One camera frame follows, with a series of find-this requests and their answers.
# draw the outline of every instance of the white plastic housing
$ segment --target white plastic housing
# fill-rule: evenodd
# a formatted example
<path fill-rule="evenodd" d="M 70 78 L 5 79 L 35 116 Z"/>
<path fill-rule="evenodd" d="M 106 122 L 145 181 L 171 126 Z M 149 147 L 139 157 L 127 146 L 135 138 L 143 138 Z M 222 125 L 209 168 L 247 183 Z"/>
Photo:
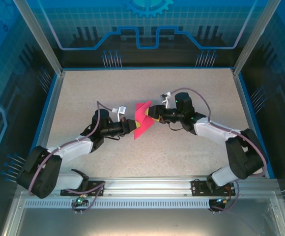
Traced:
<path fill-rule="evenodd" d="M 228 128 L 226 126 L 220 125 L 218 123 L 214 124 L 224 127 L 224 128 Z M 208 118 L 201 118 L 199 119 L 195 124 L 194 124 L 194 129 L 195 132 L 198 136 L 203 136 L 206 137 L 208 139 L 210 139 L 211 141 L 214 141 L 217 144 L 220 144 L 222 146 L 226 145 L 226 141 L 229 138 L 235 137 L 236 135 L 230 132 L 225 132 L 223 130 L 220 130 L 212 125 L 209 124 Z M 238 133 L 240 133 L 240 130 L 237 129 L 232 129 L 233 131 L 236 131 Z"/>
<path fill-rule="evenodd" d="M 60 150 L 58 150 L 58 152 L 55 153 L 55 155 L 59 155 L 63 160 L 62 160 L 62 165 L 64 165 L 65 163 L 81 156 L 81 155 L 85 155 L 91 152 L 93 146 L 93 142 L 90 139 L 85 139 L 83 141 L 80 142 L 76 142 L 70 145 L 67 145 L 63 148 L 61 148 Z M 53 150 L 55 150 L 57 147 L 50 147 L 48 148 L 49 152 L 52 152 Z"/>
<path fill-rule="evenodd" d="M 54 190 L 76 189 L 82 183 L 83 178 L 77 173 L 61 174 L 59 173 Z"/>
<path fill-rule="evenodd" d="M 221 187 L 229 182 L 237 180 L 238 177 L 232 172 L 230 165 L 227 165 L 214 172 L 212 174 L 212 179 Z"/>

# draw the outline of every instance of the enclosure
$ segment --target enclosure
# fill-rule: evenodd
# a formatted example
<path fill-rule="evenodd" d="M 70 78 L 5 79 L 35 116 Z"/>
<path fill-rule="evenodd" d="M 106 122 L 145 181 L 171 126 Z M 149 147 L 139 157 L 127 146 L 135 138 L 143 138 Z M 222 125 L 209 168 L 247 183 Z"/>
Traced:
<path fill-rule="evenodd" d="M 82 215 L 74 197 L 16 184 L 31 150 L 76 138 L 96 101 L 135 119 L 136 104 L 184 87 L 268 157 L 231 211 L 208 211 L 190 185 L 228 164 L 225 147 L 160 123 L 62 166 L 105 181 Z M 285 235 L 285 0 L 0 0 L 0 235 L 75 234 Z"/>

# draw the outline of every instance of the white connector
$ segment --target white connector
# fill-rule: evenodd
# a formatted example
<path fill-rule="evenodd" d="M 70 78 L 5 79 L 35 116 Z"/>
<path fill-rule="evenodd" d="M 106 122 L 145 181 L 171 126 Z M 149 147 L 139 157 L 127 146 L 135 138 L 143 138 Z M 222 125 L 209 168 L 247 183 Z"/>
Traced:
<path fill-rule="evenodd" d="M 117 113 L 117 120 L 118 122 L 120 121 L 120 115 L 124 115 L 126 111 L 126 107 L 125 106 L 120 106 L 119 108 L 113 108 L 112 112 L 113 113 Z"/>
<path fill-rule="evenodd" d="M 166 108 L 169 108 L 169 98 L 171 97 L 171 92 L 167 92 L 165 94 L 161 95 L 162 99 L 164 99 L 164 101 L 162 101 L 162 103 L 165 104 Z"/>

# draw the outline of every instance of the metal frame post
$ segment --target metal frame post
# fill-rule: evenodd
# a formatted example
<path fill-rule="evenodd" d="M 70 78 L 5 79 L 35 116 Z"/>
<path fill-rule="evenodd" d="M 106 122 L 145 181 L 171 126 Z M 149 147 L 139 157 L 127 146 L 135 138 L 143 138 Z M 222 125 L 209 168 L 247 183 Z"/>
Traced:
<path fill-rule="evenodd" d="M 40 27 L 36 17 L 34 16 L 31 8 L 29 7 L 28 3 L 25 0 L 13 0 L 16 4 L 20 14 L 22 15 L 23 19 L 25 20 L 26 24 L 28 25 L 29 29 L 31 30 L 34 38 L 38 42 L 39 46 L 41 47 L 44 55 L 48 59 L 49 63 L 51 64 L 53 70 L 58 75 L 62 74 L 62 67 L 57 60 L 55 53 L 53 52 L 48 39 L 43 33 L 42 28 Z"/>
<path fill-rule="evenodd" d="M 237 76 L 240 71 L 242 70 L 245 62 L 247 61 L 248 57 L 250 56 L 252 50 L 254 49 L 255 45 L 257 44 L 259 38 L 263 34 L 266 26 L 268 25 L 271 17 L 275 13 L 279 3 L 281 0 L 269 0 L 267 5 L 265 6 L 261 16 L 259 17 L 250 38 L 247 40 L 239 58 L 237 59 L 234 65 L 234 75 Z"/>

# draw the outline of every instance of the glass panel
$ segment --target glass panel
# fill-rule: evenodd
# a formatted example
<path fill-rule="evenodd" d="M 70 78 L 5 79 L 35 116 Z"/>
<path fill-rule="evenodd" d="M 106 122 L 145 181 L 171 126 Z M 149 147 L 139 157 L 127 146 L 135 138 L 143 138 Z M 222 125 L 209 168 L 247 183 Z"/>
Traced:
<path fill-rule="evenodd" d="M 212 67 L 234 66 L 267 0 L 28 3 L 64 67 Z"/>
<path fill-rule="evenodd" d="M 7 157 L 28 155 L 53 76 L 13 1 L 0 0 L 0 231 L 21 165 Z"/>
<path fill-rule="evenodd" d="M 285 190 L 285 1 L 242 69 L 275 176 Z"/>

